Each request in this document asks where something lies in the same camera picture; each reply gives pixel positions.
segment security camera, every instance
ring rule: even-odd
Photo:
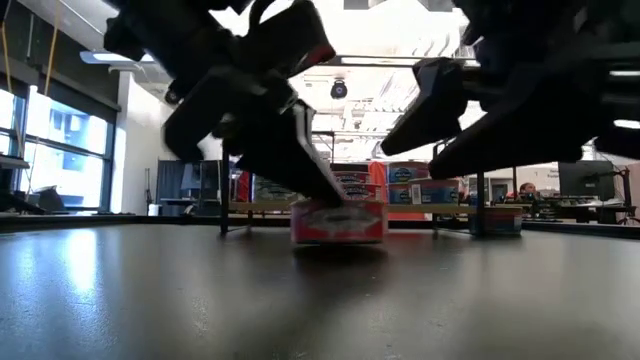
[[[336,79],[331,87],[331,98],[344,99],[345,97],[347,97],[347,85],[344,80]]]

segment ceiling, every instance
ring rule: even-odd
[[[90,50],[102,49],[106,19],[117,14],[101,0],[18,1],[51,23],[57,12],[60,30]],[[467,24],[458,9],[430,12],[418,0],[386,0],[366,10],[345,10],[345,1],[352,0],[316,2],[327,36],[340,55],[453,56]],[[290,4],[291,0],[277,0],[263,20]],[[234,33],[246,33],[248,11],[241,15],[231,10],[211,13]],[[139,64],[126,69],[134,72],[147,91],[163,99],[171,79],[160,66]],[[345,99],[333,100],[329,95],[337,78],[344,79],[349,90]],[[382,157],[377,144],[418,91],[408,68],[318,66],[292,78],[291,84],[318,111],[314,130],[340,132],[335,157],[341,160]],[[463,127],[465,121],[481,114],[476,106],[470,108],[462,119]],[[321,140],[316,142],[319,150],[328,150]],[[424,147],[394,159],[429,159],[431,153],[430,147]]]

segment white wall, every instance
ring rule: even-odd
[[[111,211],[145,215],[145,168],[150,169],[151,195],[156,194],[158,160],[175,157],[162,141],[162,124],[172,109],[144,90],[128,72],[120,74]]]

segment gray table surface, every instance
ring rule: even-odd
[[[296,248],[287,229],[0,235],[0,359],[635,359],[640,243]]]

